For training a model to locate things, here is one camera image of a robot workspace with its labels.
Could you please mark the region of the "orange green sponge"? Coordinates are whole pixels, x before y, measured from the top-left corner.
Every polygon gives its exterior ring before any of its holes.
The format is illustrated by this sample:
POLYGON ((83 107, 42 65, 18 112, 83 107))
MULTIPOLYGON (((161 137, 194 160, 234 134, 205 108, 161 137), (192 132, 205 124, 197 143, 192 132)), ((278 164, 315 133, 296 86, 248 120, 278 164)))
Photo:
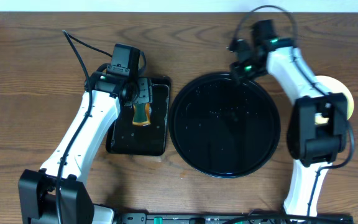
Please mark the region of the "orange green sponge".
POLYGON ((134 117, 132 124, 135 126, 148 126, 150 121, 151 107, 149 103, 134 104, 134 117))

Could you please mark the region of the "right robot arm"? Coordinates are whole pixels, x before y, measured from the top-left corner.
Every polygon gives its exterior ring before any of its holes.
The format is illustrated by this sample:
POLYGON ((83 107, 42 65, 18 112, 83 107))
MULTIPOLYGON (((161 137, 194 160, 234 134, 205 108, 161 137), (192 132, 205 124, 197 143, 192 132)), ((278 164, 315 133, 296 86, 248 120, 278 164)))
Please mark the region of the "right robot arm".
POLYGON ((293 158, 293 172, 284 212, 292 216, 316 217, 324 178, 346 143, 354 142, 349 126, 349 100, 322 83, 305 62, 297 46, 297 28, 291 38, 280 38, 271 20, 252 26, 249 45, 239 38, 236 27, 229 51, 237 55, 231 64, 235 81, 253 80, 269 74, 278 81, 291 104, 287 146, 293 158))

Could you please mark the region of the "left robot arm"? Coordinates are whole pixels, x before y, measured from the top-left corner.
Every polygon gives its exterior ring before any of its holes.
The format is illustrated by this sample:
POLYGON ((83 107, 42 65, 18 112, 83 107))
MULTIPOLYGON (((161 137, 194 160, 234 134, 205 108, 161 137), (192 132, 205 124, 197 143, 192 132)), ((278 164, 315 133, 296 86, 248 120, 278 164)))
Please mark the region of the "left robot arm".
POLYGON ((26 169, 19 182, 23 223, 112 223, 113 209, 96 205, 86 190, 94 157, 122 106, 149 103, 142 77, 143 51, 116 44, 111 61, 86 75, 80 108, 62 141, 38 171, 26 169))

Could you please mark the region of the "rectangular black tray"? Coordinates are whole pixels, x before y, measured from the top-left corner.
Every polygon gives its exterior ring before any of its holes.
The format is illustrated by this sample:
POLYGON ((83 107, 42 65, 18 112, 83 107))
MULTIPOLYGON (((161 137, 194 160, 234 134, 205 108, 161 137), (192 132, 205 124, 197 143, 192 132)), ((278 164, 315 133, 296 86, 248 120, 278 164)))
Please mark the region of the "rectangular black tray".
POLYGON ((149 78, 152 83, 151 124, 132 124, 134 105, 122 106, 108 129, 106 150, 111 154, 161 156, 165 152, 171 82, 168 77, 149 78))

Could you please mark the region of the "round black tray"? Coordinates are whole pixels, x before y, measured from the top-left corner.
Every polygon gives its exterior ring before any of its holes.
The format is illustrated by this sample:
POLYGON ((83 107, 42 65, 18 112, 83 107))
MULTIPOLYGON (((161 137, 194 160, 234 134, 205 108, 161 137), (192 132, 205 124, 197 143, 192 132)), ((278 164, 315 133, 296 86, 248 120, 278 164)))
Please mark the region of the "round black tray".
POLYGON ((256 82, 236 84, 230 74, 205 74, 185 85, 168 117, 172 143, 192 168, 218 178, 260 169, 280 140, 280 116, 256 82))

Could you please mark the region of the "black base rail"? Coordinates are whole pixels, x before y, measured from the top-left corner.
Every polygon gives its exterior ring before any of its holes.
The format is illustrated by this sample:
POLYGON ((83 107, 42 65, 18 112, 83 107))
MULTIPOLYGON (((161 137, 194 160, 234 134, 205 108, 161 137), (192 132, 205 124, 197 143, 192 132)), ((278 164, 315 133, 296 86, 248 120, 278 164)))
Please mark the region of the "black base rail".
POLYGON ((274 224, 274 223, 340 223, 351 224, 349 215, 323 215, 293 218, 283 213, 252 212, 242 215, 164 215, 145 213, 123 213, 112 218, 95 215, 93 223, 106 224, 274 224))

